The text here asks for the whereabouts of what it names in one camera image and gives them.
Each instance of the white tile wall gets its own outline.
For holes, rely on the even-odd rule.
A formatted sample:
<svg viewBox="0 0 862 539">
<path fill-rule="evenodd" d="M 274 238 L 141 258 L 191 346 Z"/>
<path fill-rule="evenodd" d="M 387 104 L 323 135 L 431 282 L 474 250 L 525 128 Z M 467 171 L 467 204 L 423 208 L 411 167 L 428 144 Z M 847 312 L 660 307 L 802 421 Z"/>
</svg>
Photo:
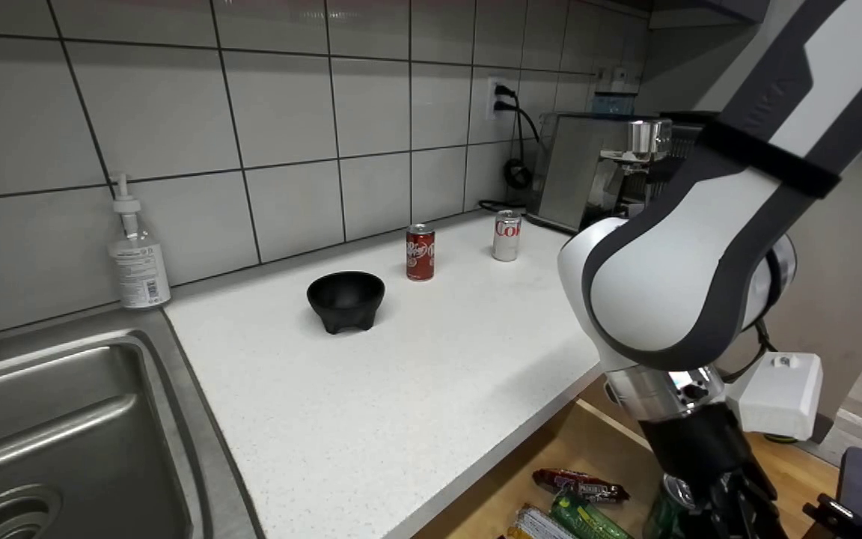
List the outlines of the white tile wall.
<svg viewBox="0 0 862 539">
<path fill-rule="evenodd" d="M 106 182 L 57 42 L 0 38 L 0 194 Z"/>
<path fill-rule="evenodd" d="M 504 162 L 513 158 L 513 144 L 480 144 L 467 146 L 467 192 L 465 208 L 476 208 L 480 199 L 504 197 Z"/>
<path fill-rule="evenodd" d="M 229 54 L 247 165 L 335 158 L 332 83 L 323 57 Z"/>
<path fill-rule="evenodd" d="M 408 3 L 326 0 L 332 54 L 408 57 Z"/>
<path fill-rule="evenodd" d="M 211 0 L 51 0 L 69 38 L 215 45 Z"/>
<path fill-rule="evenodd" d="M 480 0 L 474 59 L 486 65 L 522 65 L 527 0 Z"/>
<path fill-rule="evenodd" d="M 431 222 L 465 207 L 465 146 L 414 152 L 414 219 Z"/>
<path fill-rule="evenodd" d="M 166 176 L 239 165 L 215 50 L 69 50 L 111 174 Z"/>
<path fill-rule="evenodd" d="M 257 262 L 242 174 L 133 186 L 173 283 Z"/>
<path fill-rule="evenodd" d="M 411 0 L 411 57 L 471 62 L 474 0 Z"/>
<path fill-rule="evenodd" d="M 257 50 L 326 50 L 323 3 L 250 0 L 215 3 L 223 45 Z"/>
<path fill-rule="evenodd" d="M 55 36 L 46 0 L 0 0 L 0 33 Z"/>
<path fill-rule="evenodd" d="M 343 162 L 349 238 L 405 226 L 411 222 L 408 156 Z"/>
<path fill-rule="evenodd" d="M 471 65 L 414 65 L 414 146 L 467 144 Z"/>
<path fill-rule="evenodd" d="M 0 197 L 0 330 L 118 297 L 108 188 Z"/>
<path fill-rule="evenodd" d="M 338 165 L 250 171 L 262 259 L 277 259 L 344 238 Z"/>
<path fill-rule="evenodd" d="M 51 6 L 0 0 L 0 330 L 118 298 L 114 174 L 199 282 L 501 197 L 494 83 L 588 108 L 595 62 L 646 45 L 640 21 L 590 33 L 585 0 Z"/>
<path fill-rule="evenodd" d="M 408 150 L 408 65 L 335 59 L 343 156 Z"/>
</svg>

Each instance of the soda can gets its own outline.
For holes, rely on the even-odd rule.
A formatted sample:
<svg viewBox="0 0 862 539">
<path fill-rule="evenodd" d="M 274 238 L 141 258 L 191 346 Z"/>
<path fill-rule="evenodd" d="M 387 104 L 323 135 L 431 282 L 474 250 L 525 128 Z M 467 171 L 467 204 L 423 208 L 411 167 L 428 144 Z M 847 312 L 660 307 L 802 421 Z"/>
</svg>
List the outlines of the soda can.
<svg viewBox="0 0 862 539">
<path fill-rule="evenodd" d="M 501 208 L 494 219 L 494 259 L 515 259 L 522 250 L 522 208 Z"/>
<path fill-rule="evenodd" d="M 434 277 L 434 226 L 431 225 L 411 225 L 408 226 L 408 277 L 428 282 Z"/>
</svg>

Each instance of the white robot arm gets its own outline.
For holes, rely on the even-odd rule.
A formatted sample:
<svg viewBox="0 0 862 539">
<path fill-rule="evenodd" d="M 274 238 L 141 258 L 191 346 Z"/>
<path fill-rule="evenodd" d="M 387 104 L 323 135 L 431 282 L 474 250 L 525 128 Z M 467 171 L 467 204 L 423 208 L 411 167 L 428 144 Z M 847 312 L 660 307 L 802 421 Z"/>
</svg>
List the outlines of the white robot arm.
<svg viewBox="0 0 862 539">
<path fill-rule="evenodd" d="M 663 197 L 560 255 L 612 388 L 702 535 L 783 535 L 709 366 L 777 303 L 793 262 L 777 244 L 860 150 L 862 0 L 805 0 Z"/>
</svg>

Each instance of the soap dispenser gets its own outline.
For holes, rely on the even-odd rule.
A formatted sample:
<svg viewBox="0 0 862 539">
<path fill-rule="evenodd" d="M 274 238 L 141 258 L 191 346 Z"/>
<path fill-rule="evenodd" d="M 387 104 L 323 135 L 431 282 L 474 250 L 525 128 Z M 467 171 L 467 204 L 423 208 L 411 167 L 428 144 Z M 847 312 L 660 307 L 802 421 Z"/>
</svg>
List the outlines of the soap dispenser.
<svg viewBox="0 0 862 539">
<path fill-rule="evenodd" d="M 157 307 L 172 298 L 161 244 L 141 226 L 141 204 L 130 192 L 130 179 L 118 179 L 114 213 L 124 222 L 124 235 L 108 244 L 120 277 L 124 307 Z"/>
</svg>

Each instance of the kitchen counter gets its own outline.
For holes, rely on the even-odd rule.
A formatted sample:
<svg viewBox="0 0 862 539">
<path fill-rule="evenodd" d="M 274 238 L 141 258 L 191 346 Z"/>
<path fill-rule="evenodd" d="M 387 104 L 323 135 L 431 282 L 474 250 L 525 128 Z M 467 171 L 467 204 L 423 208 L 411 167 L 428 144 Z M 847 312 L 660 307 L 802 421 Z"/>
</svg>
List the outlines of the kitchen counter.
<svg viewBox="0 0 862 539">
<path fill-rule="evenodd" d="M 525 225 L 498 262 L 492 225 L 441 225 L 434 282 L 405 277 L 390 232 L 169 304 L 266 535 L 411 535 L 600 375 L 558 282 L 566 235 Z M 305 286 L 338 270 L 387 282 L 371 333 L 316 316 Z"/>
</svg>

